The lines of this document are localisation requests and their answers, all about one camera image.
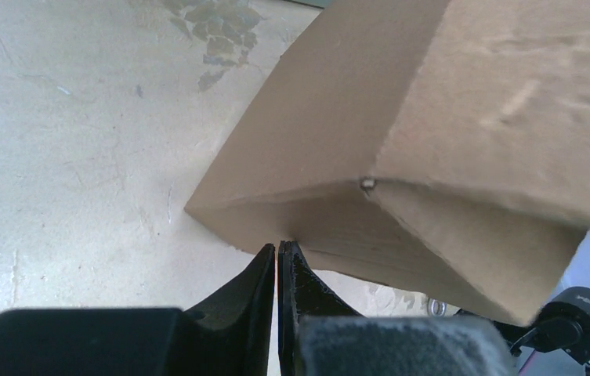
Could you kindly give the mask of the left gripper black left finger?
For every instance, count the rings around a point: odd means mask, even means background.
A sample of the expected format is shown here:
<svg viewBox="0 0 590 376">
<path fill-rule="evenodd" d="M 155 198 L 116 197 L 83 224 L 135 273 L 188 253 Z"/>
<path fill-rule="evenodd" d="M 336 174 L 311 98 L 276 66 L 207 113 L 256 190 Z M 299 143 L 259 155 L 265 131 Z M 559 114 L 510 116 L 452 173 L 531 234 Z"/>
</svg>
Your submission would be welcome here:
<svg viewBox="0 0 590 376">
<path fill-rule="evenodd" d="M 189 309 L 0 313 L 0 375 L 264 375 L 275 285 L 268 244 Z"/>
</svg>

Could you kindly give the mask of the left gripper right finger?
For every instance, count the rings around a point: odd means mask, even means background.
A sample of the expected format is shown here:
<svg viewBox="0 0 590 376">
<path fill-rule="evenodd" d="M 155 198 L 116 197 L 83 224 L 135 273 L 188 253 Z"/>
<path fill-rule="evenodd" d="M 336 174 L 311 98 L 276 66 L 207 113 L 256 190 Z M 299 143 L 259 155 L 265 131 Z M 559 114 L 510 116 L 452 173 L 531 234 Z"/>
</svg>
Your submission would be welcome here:
<svg viewBox="0 0 590 376">
<path fill-rule="evenodd" d="M 475 316 L 367 317 L 283 241 L 277 262 L 282 375 L 515 375 L 503 337 Z"/>
</svg>

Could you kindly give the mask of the brown cardboard box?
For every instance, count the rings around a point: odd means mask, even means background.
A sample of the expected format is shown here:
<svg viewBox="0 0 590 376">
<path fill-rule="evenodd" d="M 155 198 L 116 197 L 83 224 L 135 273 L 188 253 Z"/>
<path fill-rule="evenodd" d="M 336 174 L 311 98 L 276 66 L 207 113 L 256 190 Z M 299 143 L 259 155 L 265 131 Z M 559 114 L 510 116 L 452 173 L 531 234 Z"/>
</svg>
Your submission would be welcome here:
<svg viewBox="0 0 590 376">
<path fill-rule="evenodd" d="M 528 324 L 590 229 L 590 1 L 335 1 L 186 213 Z"/>
</svg>

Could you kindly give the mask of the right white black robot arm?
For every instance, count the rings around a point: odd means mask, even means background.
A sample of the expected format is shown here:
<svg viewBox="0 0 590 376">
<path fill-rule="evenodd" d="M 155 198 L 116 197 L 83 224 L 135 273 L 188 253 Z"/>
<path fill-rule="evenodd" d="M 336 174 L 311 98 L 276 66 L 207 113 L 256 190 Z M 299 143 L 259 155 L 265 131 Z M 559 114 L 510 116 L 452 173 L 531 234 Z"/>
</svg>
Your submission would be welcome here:
<svg viewBox="0 0 590 376">
<path fill-rule="evenodd" d="M 491 322 L 515 358 L 518 375 L 590 375 L 590 288 L 569 287 L 535 320 Z"/>
</svg>

